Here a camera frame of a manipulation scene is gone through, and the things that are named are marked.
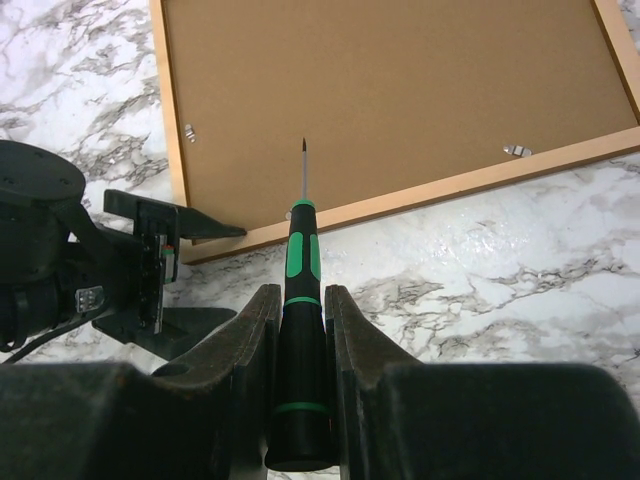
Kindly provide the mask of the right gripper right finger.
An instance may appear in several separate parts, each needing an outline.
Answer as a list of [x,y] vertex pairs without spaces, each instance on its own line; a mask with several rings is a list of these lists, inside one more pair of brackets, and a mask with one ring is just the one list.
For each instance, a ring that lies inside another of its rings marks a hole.
[[423,363],[325,291],[344,479],[635,479],[639,417],[580,363]]

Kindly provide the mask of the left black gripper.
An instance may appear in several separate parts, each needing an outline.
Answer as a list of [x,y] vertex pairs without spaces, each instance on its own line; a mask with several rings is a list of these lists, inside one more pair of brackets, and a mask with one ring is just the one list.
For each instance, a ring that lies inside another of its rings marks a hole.
[[85,177],[44,149],[1,143],[1,349],[86,322],[122,344],[172,361],[236,311],[162,307],[176,277],[179,239],[243,237],[201,211],[109,189],[103,210],[130,219],[125,233],[92,220]]

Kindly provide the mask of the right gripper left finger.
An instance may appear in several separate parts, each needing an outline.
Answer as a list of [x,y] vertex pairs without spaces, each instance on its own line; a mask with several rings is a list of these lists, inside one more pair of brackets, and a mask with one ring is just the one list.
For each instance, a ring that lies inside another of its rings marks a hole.
[[5,479],[263,479],[281,289],[145,374],[128,363],[5,365]]

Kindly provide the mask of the green black screwdriver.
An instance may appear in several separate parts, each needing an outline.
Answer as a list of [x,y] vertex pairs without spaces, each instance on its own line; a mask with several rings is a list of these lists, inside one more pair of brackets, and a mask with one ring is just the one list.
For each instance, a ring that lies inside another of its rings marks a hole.
[[290,210],[274,408],[265,457],[266,467],[279,472],[323,470],[333,463],[321,260],[316,208],[308,196],[306,141],[301,151],[301,198]]

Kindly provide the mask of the wooden picture frame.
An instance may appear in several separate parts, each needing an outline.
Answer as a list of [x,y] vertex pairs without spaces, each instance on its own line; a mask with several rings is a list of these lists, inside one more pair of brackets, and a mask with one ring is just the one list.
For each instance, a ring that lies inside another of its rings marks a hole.
[[187,264],[287,237],[303,141],[324,231],[639,149],[639,54],[614,1],[150,11],[175,201],[247,231],[185,242]]

